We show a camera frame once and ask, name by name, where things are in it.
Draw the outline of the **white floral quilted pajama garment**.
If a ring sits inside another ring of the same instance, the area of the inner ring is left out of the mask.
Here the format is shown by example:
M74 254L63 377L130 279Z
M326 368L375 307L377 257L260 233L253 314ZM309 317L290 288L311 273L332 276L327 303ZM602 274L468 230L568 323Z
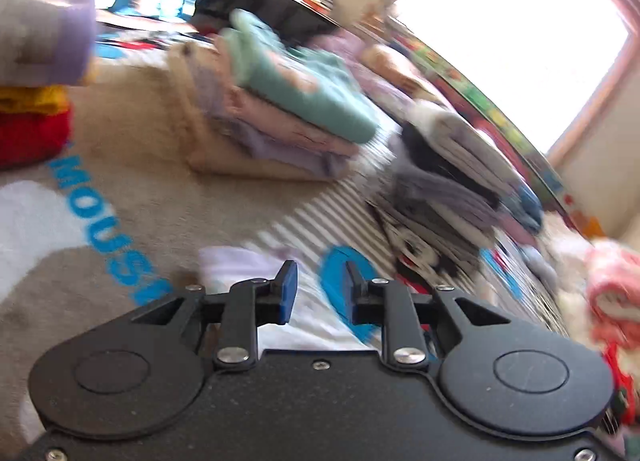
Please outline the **white floral quilted pajama garment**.
M237 283L255 282L257 347L291 351L364 351L381 347L376 325L355 325L347 311L346 265L364 280L375 268L349 247L334 247L313 273L300 252L246 247L203 247L198 251L198 281L209 294L227 293Z

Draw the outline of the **grey purple folded clothes stack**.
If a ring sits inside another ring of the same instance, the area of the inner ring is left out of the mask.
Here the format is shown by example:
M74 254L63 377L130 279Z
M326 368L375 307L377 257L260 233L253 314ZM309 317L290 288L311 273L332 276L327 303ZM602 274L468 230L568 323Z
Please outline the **grey purple folded clothes stack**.
M428 283L471 278L523 178L488 136L427 100L407 111L388 149L368 202L398 261Z

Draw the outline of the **pastel folded clothes stack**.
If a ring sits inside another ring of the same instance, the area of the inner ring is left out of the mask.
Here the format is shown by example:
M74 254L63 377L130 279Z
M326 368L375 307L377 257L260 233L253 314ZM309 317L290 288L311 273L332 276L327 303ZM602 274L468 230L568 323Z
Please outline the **pastel folded clothes stack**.
M384 114L333 53L287 47L247 10L209 46L167 54L186 163L203 173L334 182L378 135Z

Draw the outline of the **red striped folded clothes stack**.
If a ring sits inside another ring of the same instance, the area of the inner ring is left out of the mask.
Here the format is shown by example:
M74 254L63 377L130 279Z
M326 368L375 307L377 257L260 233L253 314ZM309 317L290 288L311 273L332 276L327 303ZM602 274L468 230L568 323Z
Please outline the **red striped folded clothes stack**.
M618 344L606 344L602 357L610 367L614 381L614 393L608 415L617 426L634 425L638 422L639 397L634 386L634 378L620 369Z

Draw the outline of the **light blue plush toy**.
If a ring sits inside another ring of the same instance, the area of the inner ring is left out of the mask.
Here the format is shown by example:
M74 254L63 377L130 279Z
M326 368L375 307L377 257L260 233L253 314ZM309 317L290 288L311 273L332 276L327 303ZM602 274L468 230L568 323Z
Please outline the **light blue plush toy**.
M540 281L541 285L550 293L555 293L558 290L558 275L536 247L523 245L520 253L525 265Z

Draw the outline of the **Mickey Mouse plush blanket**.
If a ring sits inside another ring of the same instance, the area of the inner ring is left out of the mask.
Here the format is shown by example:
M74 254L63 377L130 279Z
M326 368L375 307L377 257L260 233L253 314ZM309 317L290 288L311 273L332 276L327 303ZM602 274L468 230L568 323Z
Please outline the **Mickey Mouse plush blanket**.
M162 51L100 60L70 92L73 138L57 159L1 176L1 455L40 435L27 377L48 348L198 278L204 247L231 245L300 270L292 322L259 335L275 348L357 349L318 284L332 247L377 273L395 261L364 201L390 158L389 118L335 183L244 180L186 165Z

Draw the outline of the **blue folded blanket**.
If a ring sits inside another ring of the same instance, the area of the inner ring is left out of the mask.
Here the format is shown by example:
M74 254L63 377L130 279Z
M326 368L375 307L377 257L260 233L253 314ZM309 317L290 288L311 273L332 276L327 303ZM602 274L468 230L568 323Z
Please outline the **blue folded blanket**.
M501 204L523 228L532 235L538 235L542 229L544 209L535 192L521 183L510 195L501 198Z

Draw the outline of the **pink white rolled quilt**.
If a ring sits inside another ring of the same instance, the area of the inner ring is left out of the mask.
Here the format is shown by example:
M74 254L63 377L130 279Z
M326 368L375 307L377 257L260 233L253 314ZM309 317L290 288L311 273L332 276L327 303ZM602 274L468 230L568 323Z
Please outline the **pink white rolled quilt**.
M591 244L585 258L594 340L639 347L639 253L612 240Z

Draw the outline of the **colourful alphabet play mat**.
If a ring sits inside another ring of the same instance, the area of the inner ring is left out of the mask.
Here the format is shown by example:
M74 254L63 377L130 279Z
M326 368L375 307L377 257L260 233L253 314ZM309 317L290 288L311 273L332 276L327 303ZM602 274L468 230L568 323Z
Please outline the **colourful alphabet play mat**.
M588 239L605 236L598 219L584 213L544 155L457 68L394 18L386 19L385 36L388 44L407 56L462 117L491 137L546 209L560 212L568 226Z

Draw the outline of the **purple grey folded garment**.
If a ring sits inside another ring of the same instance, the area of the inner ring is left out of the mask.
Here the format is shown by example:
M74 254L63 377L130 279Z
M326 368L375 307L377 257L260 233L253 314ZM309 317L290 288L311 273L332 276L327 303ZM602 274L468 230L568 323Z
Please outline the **purple grey folded garment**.
M1 84L76 85L96 37L94 0L1 0Z

